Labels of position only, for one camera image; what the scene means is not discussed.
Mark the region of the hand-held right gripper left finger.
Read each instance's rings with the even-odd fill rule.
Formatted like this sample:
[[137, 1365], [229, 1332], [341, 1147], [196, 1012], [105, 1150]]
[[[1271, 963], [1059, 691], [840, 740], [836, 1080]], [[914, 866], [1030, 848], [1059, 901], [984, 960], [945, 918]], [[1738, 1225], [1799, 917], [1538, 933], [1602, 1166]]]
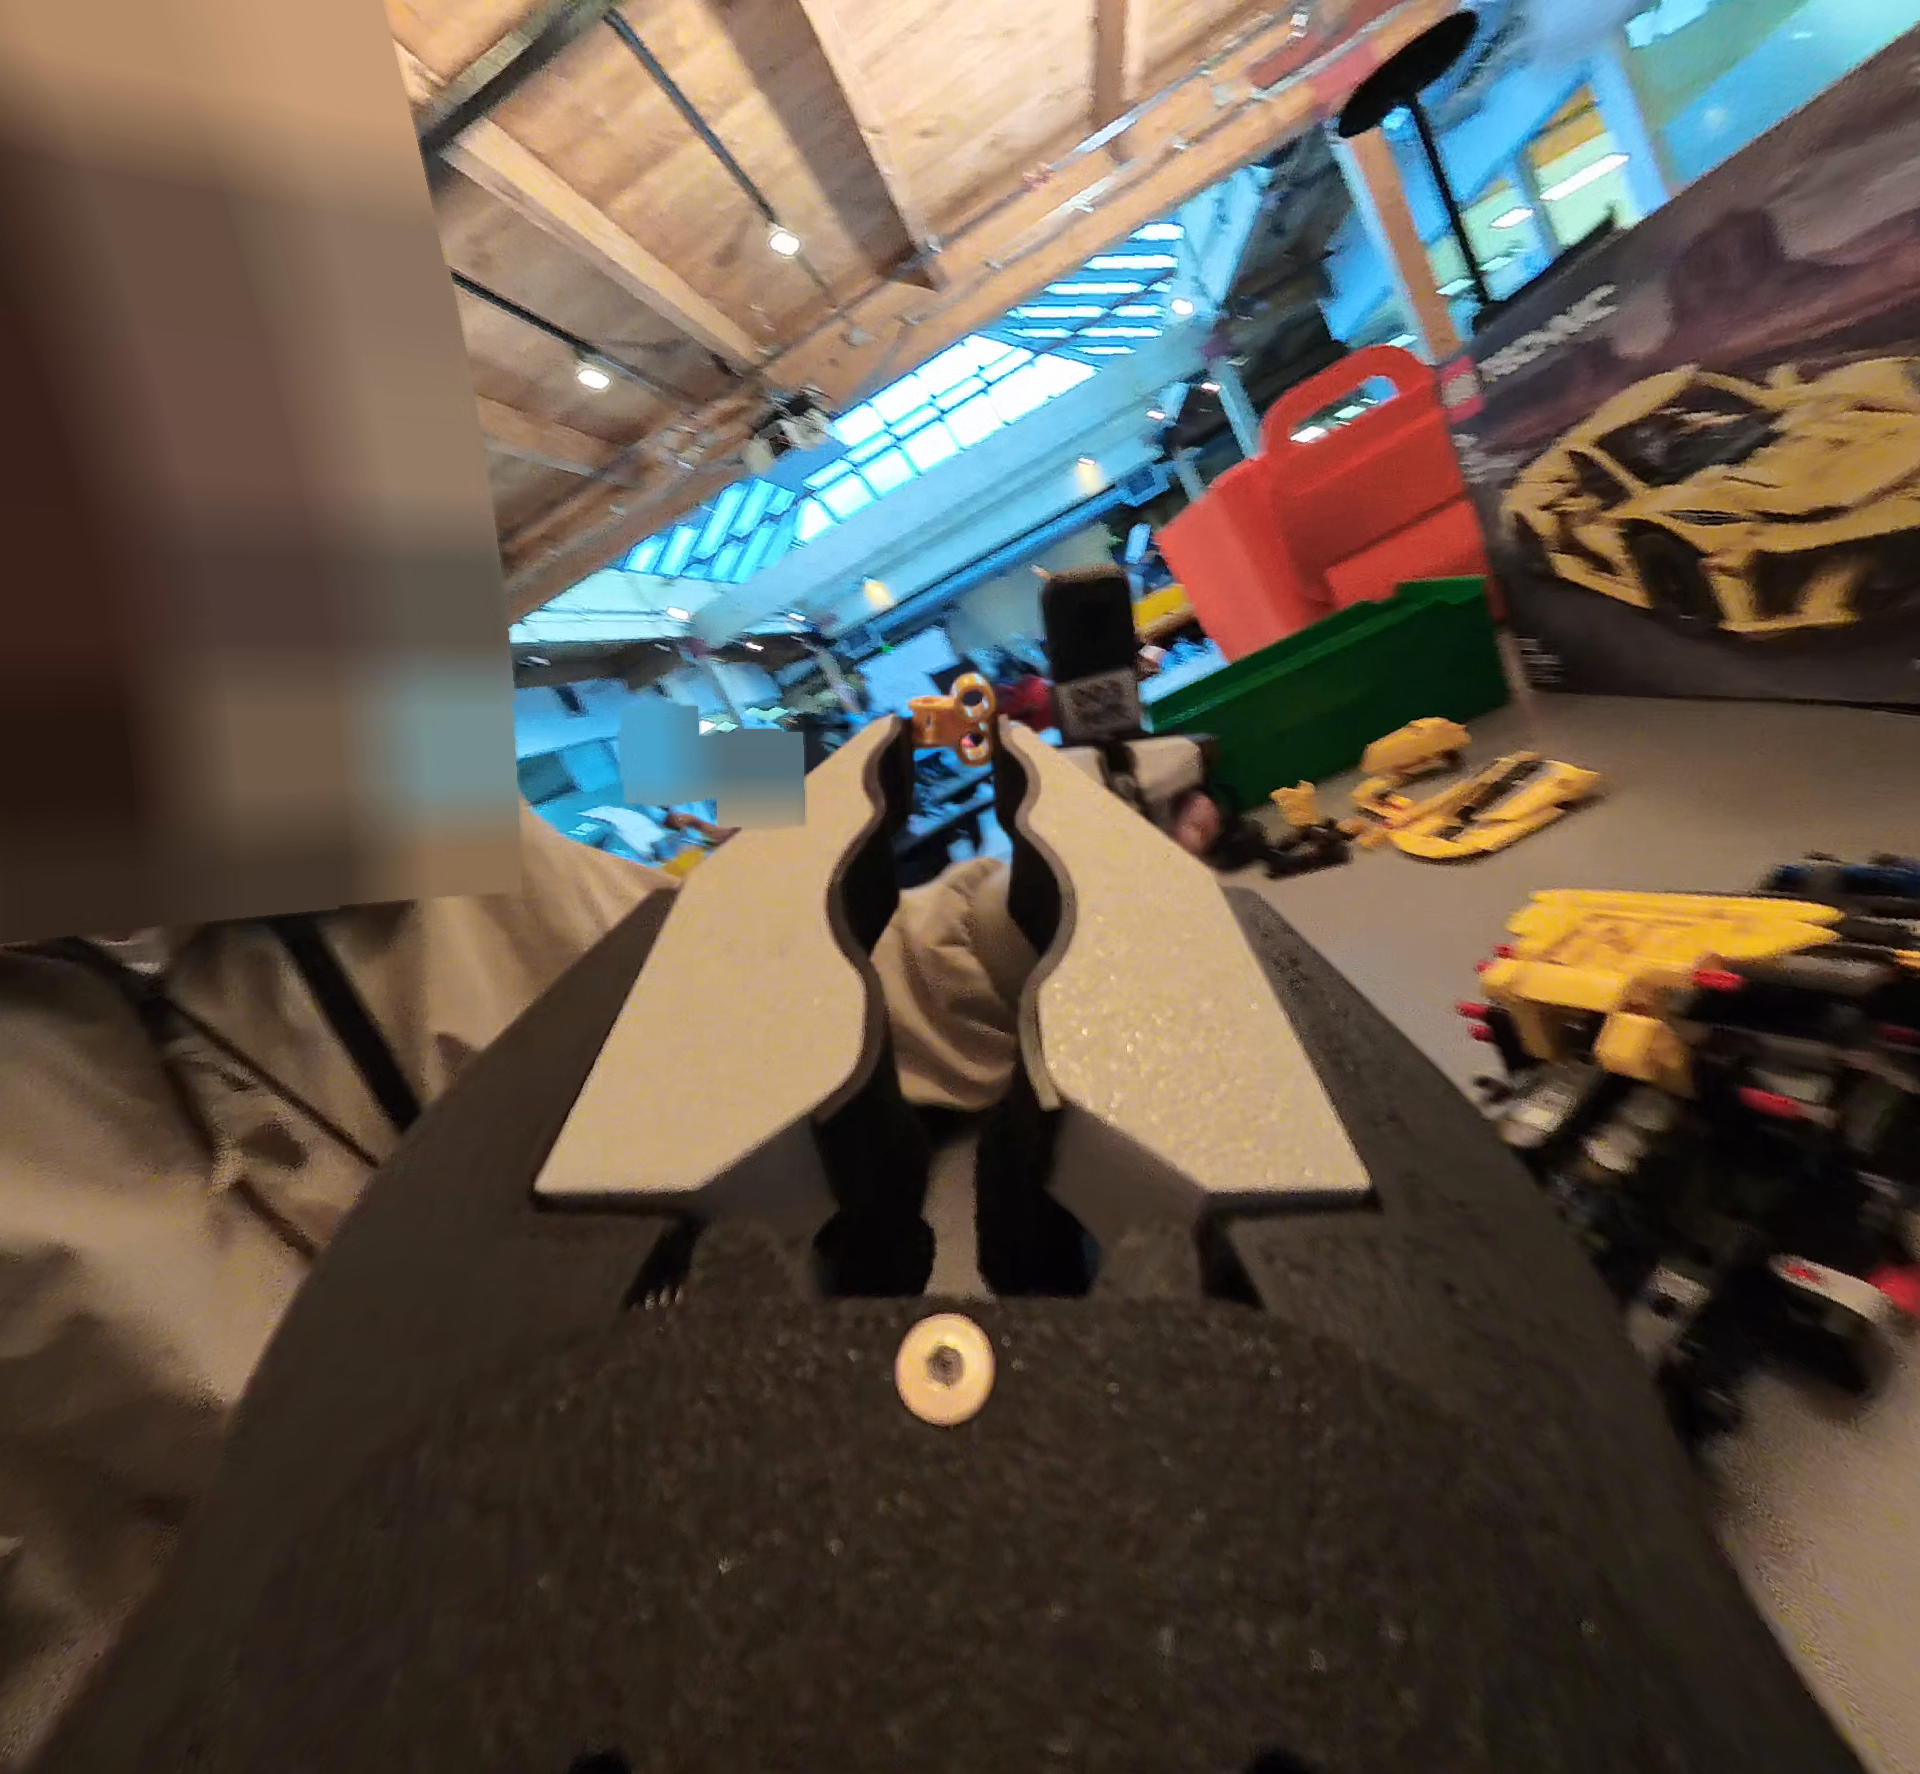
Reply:
[[807, 774], [801, 826], [745, 830], [686, 881], [535, 1175], [541, 1203], [758, 1225], [833, 1296], [925, 1293], [930, 1139], [876, 972], [914, 802], [917, 738], [879, 717]]

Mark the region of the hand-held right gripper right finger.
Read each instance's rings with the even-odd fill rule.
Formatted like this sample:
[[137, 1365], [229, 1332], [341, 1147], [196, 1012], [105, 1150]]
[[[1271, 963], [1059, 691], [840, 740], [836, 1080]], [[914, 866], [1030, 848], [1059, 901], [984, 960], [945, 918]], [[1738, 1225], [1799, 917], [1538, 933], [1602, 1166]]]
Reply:
[[1065, 750], [1010, 727], [1006, 910], [1033, 966], [976, 1147], [976, 1262], [1071, 1298], [1121, 1247], [1369, 1206], [1370, 1170], [1219, 877]]

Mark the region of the small yellow grey brick assembly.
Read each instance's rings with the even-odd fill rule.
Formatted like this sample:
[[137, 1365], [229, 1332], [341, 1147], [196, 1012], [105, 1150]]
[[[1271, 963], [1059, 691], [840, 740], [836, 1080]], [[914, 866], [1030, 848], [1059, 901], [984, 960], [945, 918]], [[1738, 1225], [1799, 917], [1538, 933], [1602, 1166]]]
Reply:
[[978, 672], [958, 673], [948, 695], [911, 699], [907, 722], [917, 751], [945, 751], [967, 769], [989, 769], [996, 760], [996, 689]]

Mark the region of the partly built toy car chassis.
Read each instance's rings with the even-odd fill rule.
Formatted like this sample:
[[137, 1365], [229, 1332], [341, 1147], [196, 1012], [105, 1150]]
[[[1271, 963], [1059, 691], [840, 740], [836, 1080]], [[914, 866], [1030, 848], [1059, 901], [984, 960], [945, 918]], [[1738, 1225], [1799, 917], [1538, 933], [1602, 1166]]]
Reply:
[[1918, 861], [1550, 889], [1476, 977], [1484, 1110], [1685, 1447], [1743, 1422], [1756, 1368], [1875, 1395], [1918, 1324]]

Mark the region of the person's left forearm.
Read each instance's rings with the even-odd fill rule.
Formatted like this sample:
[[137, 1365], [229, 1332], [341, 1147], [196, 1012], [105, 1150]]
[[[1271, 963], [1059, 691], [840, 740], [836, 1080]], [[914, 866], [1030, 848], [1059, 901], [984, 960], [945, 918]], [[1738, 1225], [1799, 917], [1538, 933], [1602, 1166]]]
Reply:
[[905, 889], [873, 966], [911, 1107], [981, 1116], [1019, 1065], [1019, 999], [1036, 950], [1010, 917], [1010, 866], [978, 856]]

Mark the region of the small yellow black brick piece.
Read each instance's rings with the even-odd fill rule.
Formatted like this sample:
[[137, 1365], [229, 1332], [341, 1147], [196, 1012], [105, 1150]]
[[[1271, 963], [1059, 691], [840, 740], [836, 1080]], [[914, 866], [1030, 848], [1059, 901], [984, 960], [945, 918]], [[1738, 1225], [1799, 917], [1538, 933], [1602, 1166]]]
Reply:
[[1271, 816], [1240, 812], [1233, 826], [1233, 869], [1258, 869], [1266, 878], [1301, 878], [1346, 866], [1353, 859], [1353, 839], [1322, 806], [1311, 781], [1278, 787], [1266, 799]]

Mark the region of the green plastic bin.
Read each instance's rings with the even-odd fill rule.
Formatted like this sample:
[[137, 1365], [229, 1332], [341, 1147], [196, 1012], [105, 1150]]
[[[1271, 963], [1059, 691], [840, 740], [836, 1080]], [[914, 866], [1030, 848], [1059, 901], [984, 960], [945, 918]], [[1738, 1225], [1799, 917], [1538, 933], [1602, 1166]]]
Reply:
[[1238, 802], [1265, 802], [1356, 769], [1405, 722], [1475, 722], [1505, 704], [1487, 580], [1422, 580], [1174, 685], [1150, 722], [1209, 738], [1212, 777]]

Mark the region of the red plastic tote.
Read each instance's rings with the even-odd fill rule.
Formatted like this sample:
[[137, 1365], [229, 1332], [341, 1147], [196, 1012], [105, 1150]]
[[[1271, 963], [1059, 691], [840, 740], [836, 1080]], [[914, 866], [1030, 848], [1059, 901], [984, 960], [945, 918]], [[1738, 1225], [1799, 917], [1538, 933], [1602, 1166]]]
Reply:
[[1439, 374], [1403, 345], [1363, 345], [1278, 398], [1256, 455], [1157, 545], [1226, 662], [1403, 586], [1491, 573]]

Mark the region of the small yellow curved brick assembly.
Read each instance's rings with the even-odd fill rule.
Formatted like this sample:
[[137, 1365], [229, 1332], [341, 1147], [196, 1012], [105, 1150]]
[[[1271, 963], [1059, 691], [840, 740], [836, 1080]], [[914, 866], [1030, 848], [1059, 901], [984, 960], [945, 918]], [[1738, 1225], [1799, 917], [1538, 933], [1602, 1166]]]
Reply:
[[1419, 717], [1405, 730], [1369, 744], [1363, 771], [1390, 783], [1458, 769], [1471, 750], [1471, 731], [1448, 717]]

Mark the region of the yellow car panel assembly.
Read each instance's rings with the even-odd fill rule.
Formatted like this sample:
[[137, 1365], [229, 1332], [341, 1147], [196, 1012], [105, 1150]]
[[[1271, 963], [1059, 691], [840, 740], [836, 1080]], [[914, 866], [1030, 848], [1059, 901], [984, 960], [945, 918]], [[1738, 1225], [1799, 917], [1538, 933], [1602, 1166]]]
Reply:
[[1518, 848], [1605, 790], [1597, 771], [1541, 751], [1511, 751], [1428, 794], [1415, 781], [1370, 777], [1353, 799], [1356, 835], [1415, 861], [1458, 865]]

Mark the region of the ceiling projector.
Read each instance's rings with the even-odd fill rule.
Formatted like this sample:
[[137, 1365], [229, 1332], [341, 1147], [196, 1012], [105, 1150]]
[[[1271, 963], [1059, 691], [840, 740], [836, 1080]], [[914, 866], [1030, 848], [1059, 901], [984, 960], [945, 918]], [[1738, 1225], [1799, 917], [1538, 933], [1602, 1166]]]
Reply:
[[774, 400], [758, 414], [741, 446], [741, 465], [751, 476], [770, 476], [774, 465], [796, 452], [816, 452], [833, 440], [833, 414], [812, 398]]

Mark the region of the beige jacket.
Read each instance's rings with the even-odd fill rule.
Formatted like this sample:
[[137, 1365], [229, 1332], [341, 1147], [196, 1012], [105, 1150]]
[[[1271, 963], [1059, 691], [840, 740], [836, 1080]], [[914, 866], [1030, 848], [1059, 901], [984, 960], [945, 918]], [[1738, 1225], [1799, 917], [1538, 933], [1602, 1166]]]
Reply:
[[668, 874], [521, 810], [521, 888], [4, 950], [4, 1769], [160, 1584], [308, 1267]]

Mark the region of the black floor lamp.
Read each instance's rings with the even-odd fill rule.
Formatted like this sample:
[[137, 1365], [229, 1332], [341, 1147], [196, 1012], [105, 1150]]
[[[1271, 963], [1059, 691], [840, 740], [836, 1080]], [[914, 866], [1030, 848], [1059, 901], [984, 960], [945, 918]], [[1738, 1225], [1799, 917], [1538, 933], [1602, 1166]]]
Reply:
[[1455, 178], [1445, 167], [1445, 157], [1438, 139], [1438, 131], [1428, 118], [1425, 93], [1445, 82], [1464, 57], [1471, 53], [1481, 30], [1481, 14], [1468, 5], [1445, 14], [1403, 49], [1386, 57], [1366, 82], [1356, 85], [1356, 93], [1346, 100], [1333, 118], [1333, 132], [1340, 141], [1358, 141], [1386, 128], [1389, 118], [1403, 112], [1419, 141], [1422, 159], [1428, 165], [1428, 178], [1435, 194], [1445, 207], [1445, 218], [1455, 237], [1464, 266], [1468, 270], [1471, 295], [1481, 315], [1494, 311], [1494, 298], [1487, 285], [1487, 266], [1476, 253], [1475, 237], [1468, 231], [1464, 201], [1455, 190]]

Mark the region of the toy car set box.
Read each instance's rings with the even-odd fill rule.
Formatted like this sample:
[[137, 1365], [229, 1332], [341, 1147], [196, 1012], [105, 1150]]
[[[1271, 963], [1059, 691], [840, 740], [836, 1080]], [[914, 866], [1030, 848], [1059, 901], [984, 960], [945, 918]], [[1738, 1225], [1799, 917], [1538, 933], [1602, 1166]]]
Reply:
[[1443, 404], [1531, 685], [1918, 712], [1918, 34], [1534, 283]]

